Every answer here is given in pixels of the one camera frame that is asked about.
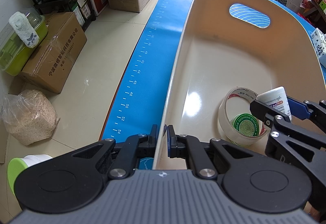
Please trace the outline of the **white pill bottle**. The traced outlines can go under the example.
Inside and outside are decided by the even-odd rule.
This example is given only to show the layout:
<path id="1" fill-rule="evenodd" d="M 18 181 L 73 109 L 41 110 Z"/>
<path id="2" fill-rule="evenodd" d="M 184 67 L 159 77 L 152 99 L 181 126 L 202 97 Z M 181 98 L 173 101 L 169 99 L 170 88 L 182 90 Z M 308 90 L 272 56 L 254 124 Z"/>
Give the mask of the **white pill bottle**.
<path id="1" fill-rule="evenodd" d="M 259 94 L 256 97 L 256 100 L 263 102 L 264 104 L 276 109 L 277 111 L 285 113 L 290 118 L 290 120 L 292 120 L 289 101 L 283 86 Z"/>

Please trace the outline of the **clear tape roll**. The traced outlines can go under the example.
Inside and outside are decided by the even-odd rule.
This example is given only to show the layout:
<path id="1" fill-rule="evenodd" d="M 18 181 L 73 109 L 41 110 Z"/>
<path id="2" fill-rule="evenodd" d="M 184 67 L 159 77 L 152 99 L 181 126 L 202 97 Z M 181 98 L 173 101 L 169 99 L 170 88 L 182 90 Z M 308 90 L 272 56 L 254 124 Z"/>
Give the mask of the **clear tape roll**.
<path id="1" fill-rule="evenodd" d="M 231 120 L 238 114 L 249 113 L 253 115 L 250 112 L 250 103 L 253 102 L 256 97 L 257 93 L 250 89 L 235 87 L 226 94 L 218 109 L 218 123 L 222 134 L 232 143 L 242 147 L 250 146 L 267 135 L 267 129 L 260 120 L 258 121 L 262 124 L 264 132 L 258 137 L 243 136 L 231 125 Z"/>

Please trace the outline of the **green ointment tin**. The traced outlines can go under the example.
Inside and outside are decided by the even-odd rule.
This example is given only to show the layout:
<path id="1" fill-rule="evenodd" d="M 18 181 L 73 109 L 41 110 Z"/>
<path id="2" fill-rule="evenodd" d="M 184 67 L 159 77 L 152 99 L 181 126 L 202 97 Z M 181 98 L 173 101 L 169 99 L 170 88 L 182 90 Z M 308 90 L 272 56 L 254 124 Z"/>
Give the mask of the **green ointment tin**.
<path id="1" fill-rule="evenodd" d="M 231 125 L 240 134 L 246 137 L 258 137 L 262 135 L 264 129 L 256 117 L 249 113 L 241 113 L 231 120 Z"/>

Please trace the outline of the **beige plastic storage bin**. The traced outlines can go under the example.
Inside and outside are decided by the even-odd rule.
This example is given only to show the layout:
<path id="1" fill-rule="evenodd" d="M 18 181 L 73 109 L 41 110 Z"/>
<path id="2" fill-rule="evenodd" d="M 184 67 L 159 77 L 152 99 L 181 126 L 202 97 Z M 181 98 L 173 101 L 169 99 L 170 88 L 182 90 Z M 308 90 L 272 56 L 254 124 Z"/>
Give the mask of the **beige plastic storage bin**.
<path id="1" fill-rule="evenodd" d="M 161 126 L 203 142 L 223 139 L 218 110 L 231 89 L 261 94 L 280 86 L 299 101 L 325 98 L 309 29 L 270 0 L 193 0 Z"/>

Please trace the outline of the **white green lidded cup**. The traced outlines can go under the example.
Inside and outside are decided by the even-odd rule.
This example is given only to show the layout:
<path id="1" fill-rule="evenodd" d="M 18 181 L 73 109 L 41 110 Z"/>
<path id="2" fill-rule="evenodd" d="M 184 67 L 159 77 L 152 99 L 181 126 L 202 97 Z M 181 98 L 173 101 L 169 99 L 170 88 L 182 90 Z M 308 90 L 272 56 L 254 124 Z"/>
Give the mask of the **white green lidded cup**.
<path id="1" fill-rule="evenodd" d="M 39 164 L 41 162 L 48 161 L 49 159 L 52 158 L 53 158 L 52 156 L 49 156 L 47 154 L 36 154 L 36 155 L 27 155 L 24 158 L 11 159 L 7 167 L 7 179 L 13 195 L 15 195 L 14 193 L 15 180 L 23 170 L 31 166 L 34 166 L 36 164 Z"/>

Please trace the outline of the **white tissue box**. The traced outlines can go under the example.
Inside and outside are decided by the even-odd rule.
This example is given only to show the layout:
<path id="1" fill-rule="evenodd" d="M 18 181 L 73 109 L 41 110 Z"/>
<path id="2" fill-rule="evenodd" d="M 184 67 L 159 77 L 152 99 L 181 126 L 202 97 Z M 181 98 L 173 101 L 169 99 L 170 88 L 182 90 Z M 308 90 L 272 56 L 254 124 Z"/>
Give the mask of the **white tissue box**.
<path id="1" fill-rule="evenodd" d="M 324 58 L 325 57 L 325 34 L 319 28 L 316 28 L 311 33 L 311 39 L 317 57 L 319 59 Z"/>

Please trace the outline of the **bag of grain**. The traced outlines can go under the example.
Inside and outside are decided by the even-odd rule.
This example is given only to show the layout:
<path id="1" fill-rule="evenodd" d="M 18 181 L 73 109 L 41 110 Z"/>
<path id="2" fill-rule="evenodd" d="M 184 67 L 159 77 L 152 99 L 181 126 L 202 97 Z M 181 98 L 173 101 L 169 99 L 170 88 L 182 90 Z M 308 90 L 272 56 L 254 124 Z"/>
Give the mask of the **bag of grain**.
<path id="1" fill-rule="evenodd" d="M 6 95 L 1 119 L 7 132 L 23 145 L 50 138 L 60 121 L 51 102 L 39 90 Z"/>

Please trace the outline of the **blue silicone baking mat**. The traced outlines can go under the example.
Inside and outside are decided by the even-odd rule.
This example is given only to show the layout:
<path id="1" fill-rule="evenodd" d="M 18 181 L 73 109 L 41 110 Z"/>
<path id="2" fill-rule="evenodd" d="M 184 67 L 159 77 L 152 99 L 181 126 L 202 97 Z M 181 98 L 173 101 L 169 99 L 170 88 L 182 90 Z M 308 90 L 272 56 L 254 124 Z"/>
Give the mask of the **blue silicone baking mat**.
<path id="1" fill-rule="evenodd" d="M 157 125 L 159 136 L 152 166 L 154 169 L 186 167 L 182 159 L 168 157 L 167 136 L 161 121 L 176 52 L 192 2 L 158 1 L 129 61 L 102 135 L 103 138 L 123 142 L 131 135 L 148 133 L 153 125 Z M 313 29 L 310 24 L 276 4 L 294 15 L 311 34 Z M 248 148 L 264 153 L 269 130 L 266 129 L 267 135 Z"/>

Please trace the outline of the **floor cardboard box chinese text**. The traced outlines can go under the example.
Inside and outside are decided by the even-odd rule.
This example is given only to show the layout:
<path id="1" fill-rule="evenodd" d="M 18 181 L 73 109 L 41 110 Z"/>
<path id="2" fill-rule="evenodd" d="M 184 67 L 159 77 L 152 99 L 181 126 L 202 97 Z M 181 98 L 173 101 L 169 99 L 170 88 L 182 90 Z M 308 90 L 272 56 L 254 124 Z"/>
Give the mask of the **floor cardboard box chinese text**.
<path id="1" fill-rule="evenodd" d="M 87 42 L 73 12 L 45 15 L 48 33 L 26 62 L 19 76 L 47 91 L 59 94 Z"/>

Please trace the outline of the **green plastic container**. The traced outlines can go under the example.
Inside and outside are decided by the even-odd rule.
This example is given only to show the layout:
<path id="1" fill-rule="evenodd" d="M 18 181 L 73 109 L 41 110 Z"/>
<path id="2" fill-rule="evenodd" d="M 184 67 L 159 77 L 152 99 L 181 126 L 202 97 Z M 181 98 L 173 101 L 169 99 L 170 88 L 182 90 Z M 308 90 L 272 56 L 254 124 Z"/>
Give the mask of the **green plastic container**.
<path id="1" fill-rule="evenodd" d="M 39 36 L 39 42 L 33 48 L 27 47 L 12 26 L 9 23 L 6 24 L 1 31 L 1 70 L 11 76 L 20 73 L 33 51 L 48 33 L 45 17 L 40 15 L 36 9 L 32 7 L 24 10 L 23 13 Z"/>

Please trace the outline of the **white rolled towel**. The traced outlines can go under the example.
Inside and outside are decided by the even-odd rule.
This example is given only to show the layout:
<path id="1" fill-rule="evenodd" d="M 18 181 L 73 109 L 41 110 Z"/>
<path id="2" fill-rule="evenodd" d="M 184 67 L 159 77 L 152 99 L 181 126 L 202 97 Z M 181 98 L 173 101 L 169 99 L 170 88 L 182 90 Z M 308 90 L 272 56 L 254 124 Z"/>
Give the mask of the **white rolled towel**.
<path id="1" fill-rule="evenodd" d="M 37 46 L 40 38 L 26 15 L 17 11 L 9 18 L 8 23 L 28 48 L 33 49 Z"/>

